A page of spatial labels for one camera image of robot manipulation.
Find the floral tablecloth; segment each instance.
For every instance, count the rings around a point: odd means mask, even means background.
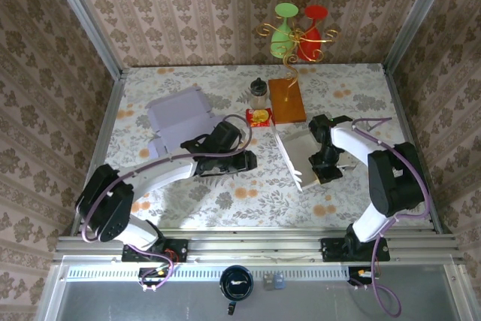
[[[307,121],[328,117],[393,117],[375,129],[383,139],[402,142],[394,105],[378,64],[299,65],[299,86]],[[280,65],[133,68],[126,79],[106,162],[115,168],[149,159],[147,144],[155,137],[145,105],[153,99],[199,85],[216,115],[245,115],[248,86],[284,77]],[[307,123],[279,125],[281,138]],[[253,129],[250,149],[258,168],[236,175],[180,180],[138,199],[132,213],[162,228],[214,226],[345,227],[369,205],[368,172],[363,164],[334,182],[299,192],[269,128]],[[429,227],[428,221],[401,225]]]

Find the black cup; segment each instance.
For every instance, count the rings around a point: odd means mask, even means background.
[[[227,267],[220,276],[219,287],[222,294],[231,300],[227,313],[232,315],[236,302],[249,297],[254,288],[254,279],[250,271],[239,265]]]

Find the wooden block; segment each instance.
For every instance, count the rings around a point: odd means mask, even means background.
[[[299,83],[289,88],[292,80],[286,78],[270,79],[272,112],[276,124],[305,122],[307,119],[302,103]]]

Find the floral wallpaper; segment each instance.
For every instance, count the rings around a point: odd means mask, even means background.
[[[435,0],[395,81],[481,300],[481,0]]]
[[[112,81],[66,0],[0,0],[0,320],[31,320]]]
[[[233,65],[279,62],[259,23],[292,2],[304,14],[321,4],[324,29],[342,32],[325,62],[382,62],[415,0],[86,0],[123,68],[146,65]],[[297,21],[310,23],[304,16]]]

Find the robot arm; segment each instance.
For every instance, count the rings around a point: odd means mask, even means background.
[[[86,219],[98,197],[112,182],[132,174],[120,181],[98,203],[89,219],[88,227],[101,242],[116,239],[139,250],[151,250],[155,247],[158,252],[162,252],[165,242],[162,233],[151,222],[130,214],[133,202],[145,193],[176,180],[232,174],[256,168],[256,155],[251,151],[243,150],[233,155],[224,155],[232,152],[232,146],[240,139],[239,129],[224,120],[210,135],[186,141],[177,152],[163,158],[120,170],[102,165],[95,170],[77,200],[77,212]]]
[[[320,183],[342,177],[337,168],[340,153],[347,151],[368,167],[371,204],[362,216],[349,225],[344,244],[345,256],[364,257],[366,245],[381,232],[395,214],[413,209],[424,200],[414,176],[391,152],[354,132],[352,119],[346,116],[329,119],[325,115],[314,117],[309,129],[321,150],[309,158]],[[410,143],[392,146],[422,174],[414,146]]]

